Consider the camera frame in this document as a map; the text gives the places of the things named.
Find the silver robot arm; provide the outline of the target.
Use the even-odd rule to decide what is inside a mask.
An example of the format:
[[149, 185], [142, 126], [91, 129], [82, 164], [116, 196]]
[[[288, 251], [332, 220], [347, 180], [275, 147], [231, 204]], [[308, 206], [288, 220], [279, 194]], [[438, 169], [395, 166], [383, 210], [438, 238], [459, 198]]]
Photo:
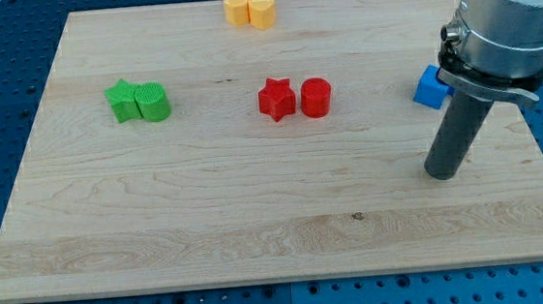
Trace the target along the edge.
[[460, 0], [440, 30], [440, 80], [458, 111], [532, 107], [543, 84], [543, 0]]

